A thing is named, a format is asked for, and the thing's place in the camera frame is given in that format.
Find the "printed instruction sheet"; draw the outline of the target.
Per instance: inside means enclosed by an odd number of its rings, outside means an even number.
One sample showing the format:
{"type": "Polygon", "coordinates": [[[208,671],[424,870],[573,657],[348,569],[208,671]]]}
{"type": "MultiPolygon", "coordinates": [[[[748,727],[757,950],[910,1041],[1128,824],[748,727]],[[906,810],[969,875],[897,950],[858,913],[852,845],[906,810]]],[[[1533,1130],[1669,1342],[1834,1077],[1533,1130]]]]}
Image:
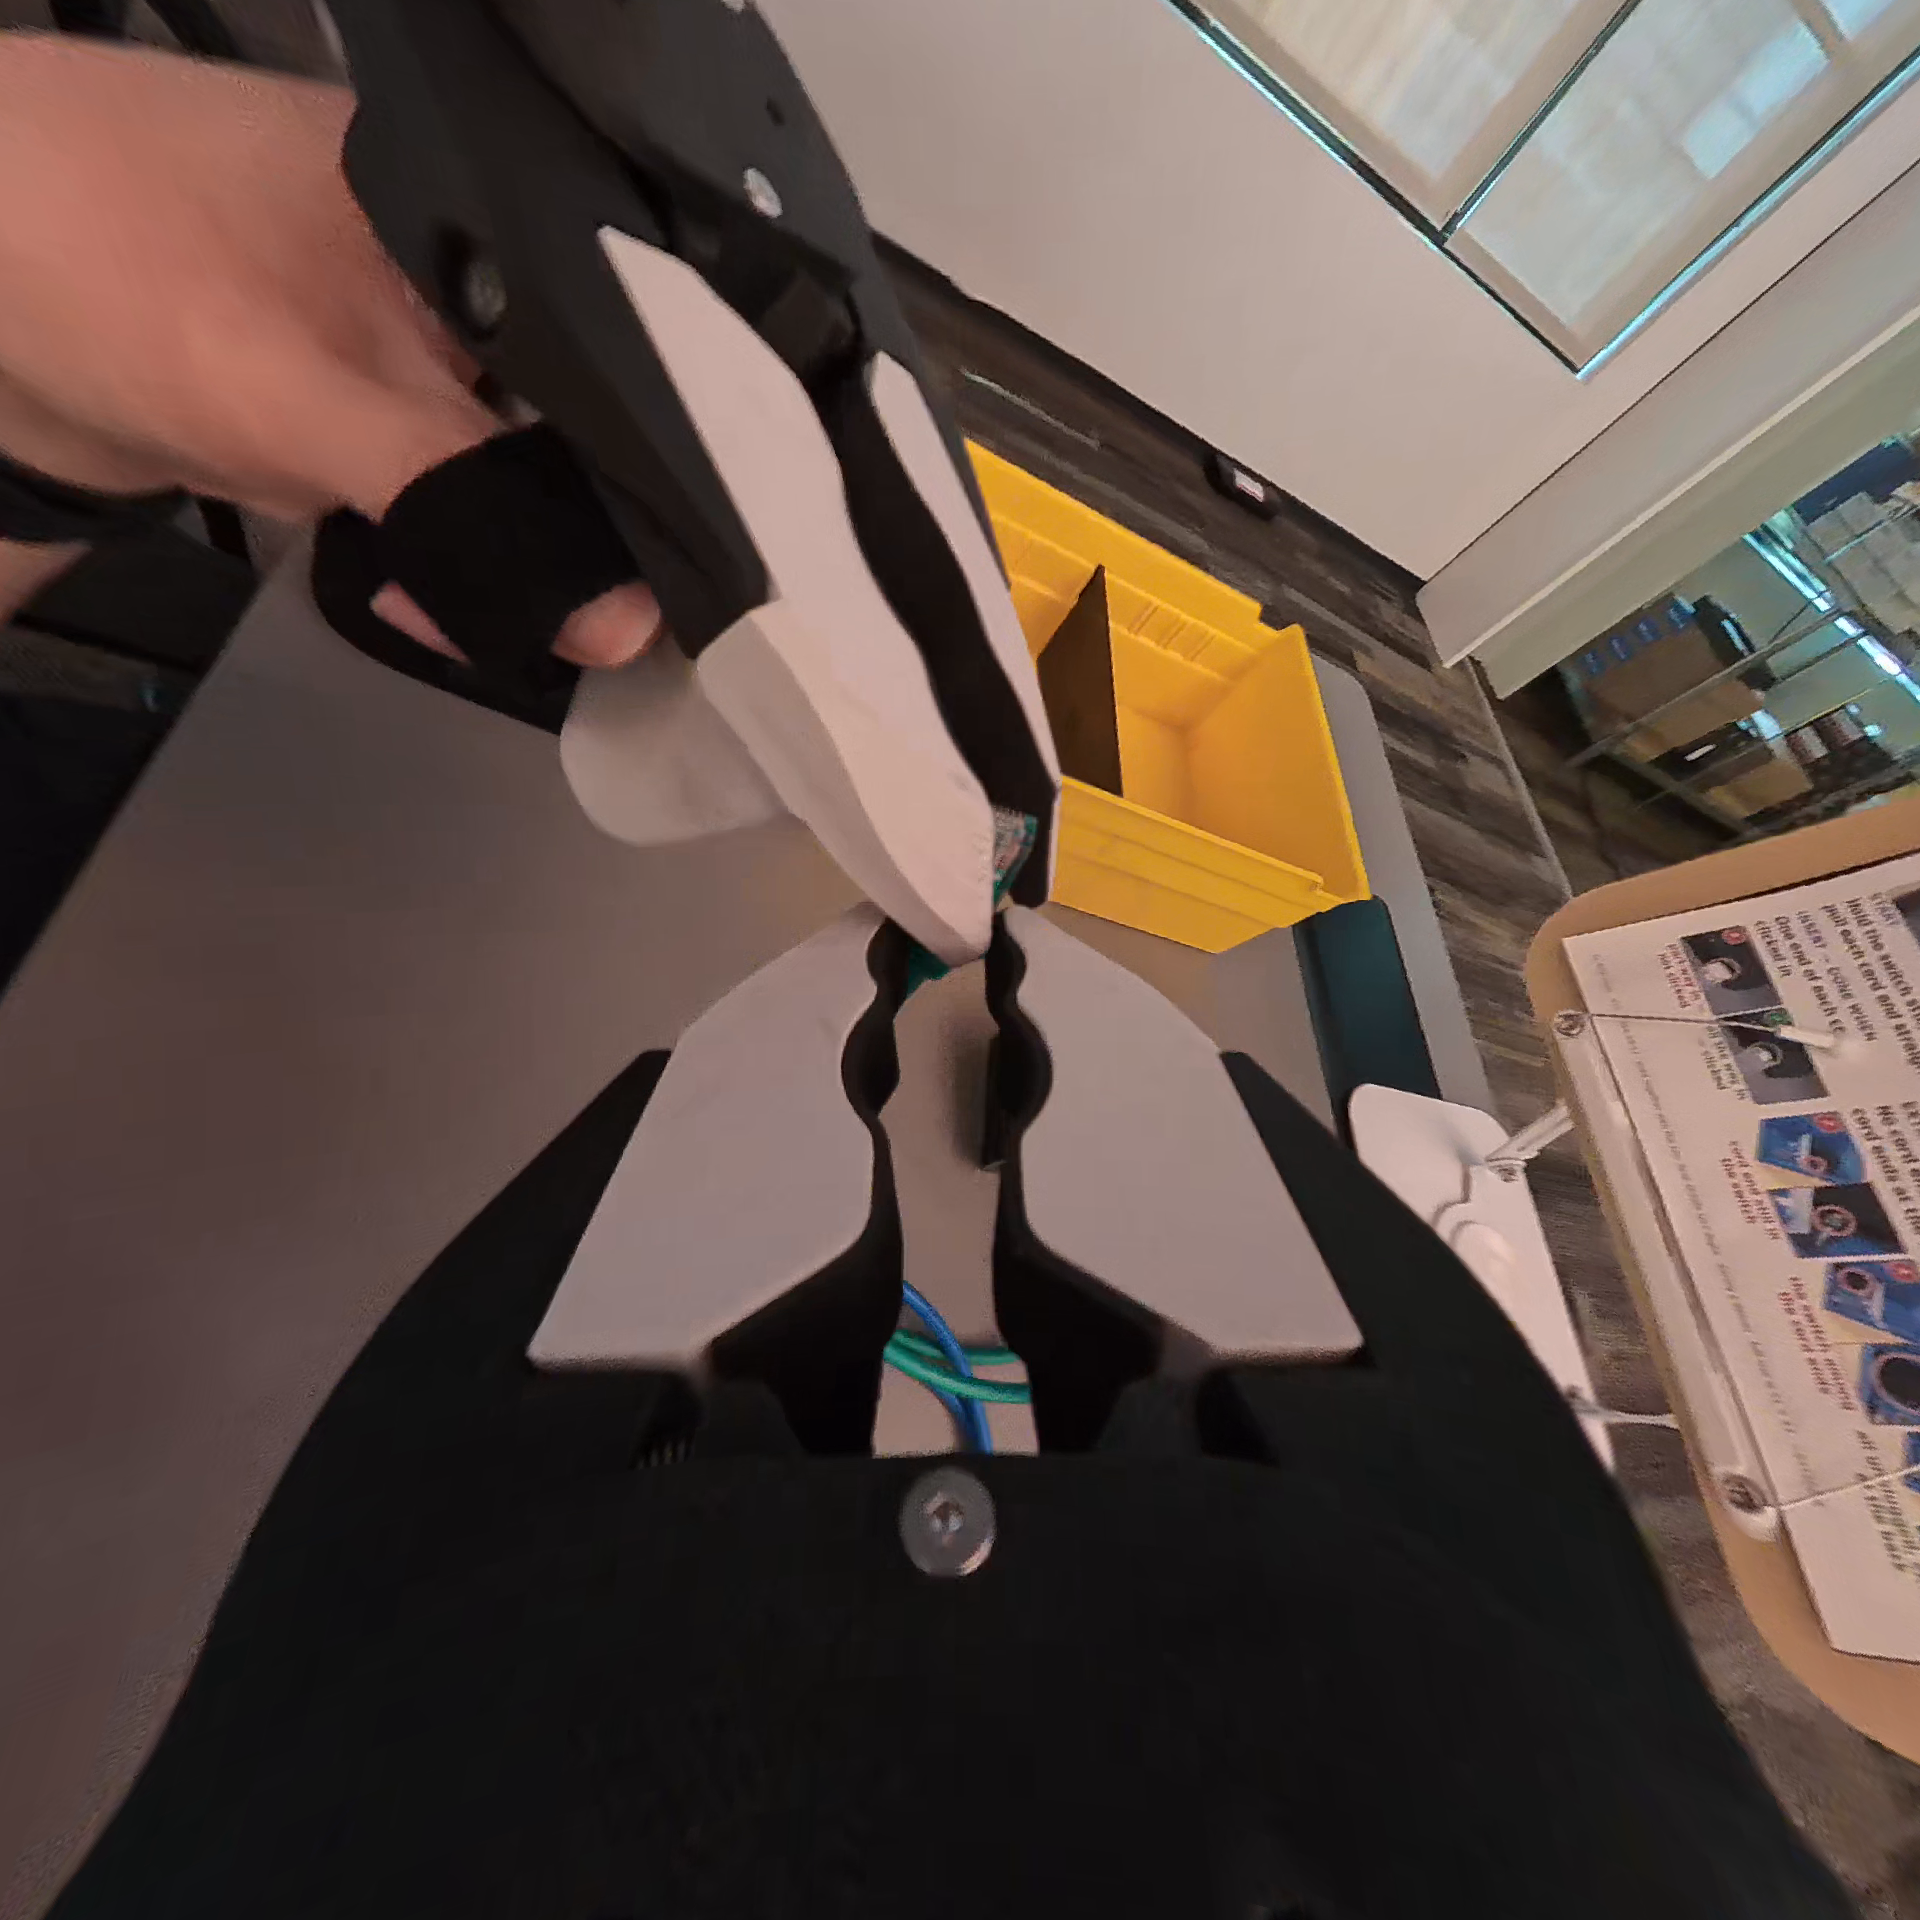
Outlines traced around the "printed instruction sheet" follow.
{"type": "Polygon", "coordinates": [[[1720,1504],[1914,1664],[1914,854],[1564,942],[1568,1066],[1720,1504]]]}

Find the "metal storage shelf with boxes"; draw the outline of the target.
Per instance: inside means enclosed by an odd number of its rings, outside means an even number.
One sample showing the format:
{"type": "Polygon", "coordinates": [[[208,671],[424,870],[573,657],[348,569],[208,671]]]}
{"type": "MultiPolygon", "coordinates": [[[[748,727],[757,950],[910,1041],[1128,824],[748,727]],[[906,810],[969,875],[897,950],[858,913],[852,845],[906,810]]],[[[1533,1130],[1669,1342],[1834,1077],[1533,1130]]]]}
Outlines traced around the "metal storage shelf with boxes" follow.
{"type": "Polygon", "coordinates": [[[1869,445],[1549,675],[1568,769],[1765,835],[1917,774],[1917,437],[1869,445]]]}

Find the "white stand base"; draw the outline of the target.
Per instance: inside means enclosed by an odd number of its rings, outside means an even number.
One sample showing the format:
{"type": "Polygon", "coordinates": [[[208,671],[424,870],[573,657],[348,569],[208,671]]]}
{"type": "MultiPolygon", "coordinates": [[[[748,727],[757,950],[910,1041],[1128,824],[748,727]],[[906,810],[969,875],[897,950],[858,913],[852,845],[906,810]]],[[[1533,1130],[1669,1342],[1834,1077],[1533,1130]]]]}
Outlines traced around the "white stand base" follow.
{"type": "Polygon", "coordinates": [[[1577,1319],[1528,1189],[1528,1163],[1569,1130],[1556,1104],[1509,1134],[1486,1111],[1396,1087],[1348,1098],[1352,1151],[1474,1272],[1572,1405],[1600,1463],[1615,1464],[1577,1319]]]}

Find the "yellow storage bin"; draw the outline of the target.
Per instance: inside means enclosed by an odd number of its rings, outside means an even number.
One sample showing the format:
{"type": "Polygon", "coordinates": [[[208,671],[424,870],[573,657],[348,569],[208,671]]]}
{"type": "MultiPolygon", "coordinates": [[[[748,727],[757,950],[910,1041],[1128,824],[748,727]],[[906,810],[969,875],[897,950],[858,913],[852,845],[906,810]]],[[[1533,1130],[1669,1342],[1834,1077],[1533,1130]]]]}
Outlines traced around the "yellow storage bin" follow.
{"type": "Polygon", "coordinates": [[[1366,901],[1304,632],[967,450],[1063,766],[1053,903],[1223,953],[1366,901]]]}

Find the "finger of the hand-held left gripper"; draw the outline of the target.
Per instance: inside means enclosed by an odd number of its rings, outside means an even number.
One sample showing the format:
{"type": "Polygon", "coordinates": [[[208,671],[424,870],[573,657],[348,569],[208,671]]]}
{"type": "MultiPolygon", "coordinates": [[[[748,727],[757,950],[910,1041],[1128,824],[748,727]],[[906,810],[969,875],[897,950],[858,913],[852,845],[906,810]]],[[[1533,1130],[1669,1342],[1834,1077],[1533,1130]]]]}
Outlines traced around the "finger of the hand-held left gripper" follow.
{"type": "Polygon", "coordinates": [[[765,570],[694,680],[864,898],[945,965],[977,957],[991,805],[858,549],[812,398],[685,261],[609,226],[598,242],[765,570]]]}
{"type": "Polygon", "coordinates": [[[1005,895],[1052,895],[1063,766],[967,445],[916,373],[876,352],[822,403],[856,546],[925,665],[933,702],[986,801],[1031,823],[1005,895]]]}

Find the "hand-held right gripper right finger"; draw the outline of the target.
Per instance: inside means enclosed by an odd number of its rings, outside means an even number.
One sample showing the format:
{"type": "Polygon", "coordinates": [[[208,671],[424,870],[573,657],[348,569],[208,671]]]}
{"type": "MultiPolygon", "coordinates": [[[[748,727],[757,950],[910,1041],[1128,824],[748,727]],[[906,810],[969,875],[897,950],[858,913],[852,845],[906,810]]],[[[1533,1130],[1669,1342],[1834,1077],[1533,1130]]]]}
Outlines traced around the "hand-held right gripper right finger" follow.
{"type": "Polygon", "coordinates": [[[998,1202],[991,1303],[1041,1454],[1096,1447],[1124,1393],[1332,1363],[1360,1327],[1225,1054],[1038,910],[986,950],[998,1202]]]}

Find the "person's left hand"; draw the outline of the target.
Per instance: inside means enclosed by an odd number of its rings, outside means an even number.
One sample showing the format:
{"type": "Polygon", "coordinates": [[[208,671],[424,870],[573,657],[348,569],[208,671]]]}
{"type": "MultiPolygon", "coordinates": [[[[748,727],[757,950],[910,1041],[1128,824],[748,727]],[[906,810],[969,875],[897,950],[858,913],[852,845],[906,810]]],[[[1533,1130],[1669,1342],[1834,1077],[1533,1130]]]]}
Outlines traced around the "person's left hand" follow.
{"type": "Polygon", "coordinates": [[[1,610],[191,494],[378,523],[509,432],[344,179],[348,86],[4,29],[1,610]]]}

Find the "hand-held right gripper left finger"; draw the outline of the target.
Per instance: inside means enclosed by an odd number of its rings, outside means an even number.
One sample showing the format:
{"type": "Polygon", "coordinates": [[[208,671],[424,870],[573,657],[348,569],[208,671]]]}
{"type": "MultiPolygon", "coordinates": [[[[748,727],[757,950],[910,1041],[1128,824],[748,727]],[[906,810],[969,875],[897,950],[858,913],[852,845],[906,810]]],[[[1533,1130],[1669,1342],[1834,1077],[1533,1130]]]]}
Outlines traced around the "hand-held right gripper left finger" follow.
{"type": "Polygon", "coordinates": [[[904,1235],[880,1125],[904,936],[850,907],[665,1055],[533,1331],[549,1374],[762,1387],[799,1447],[869,1456],[904,1235]]]}

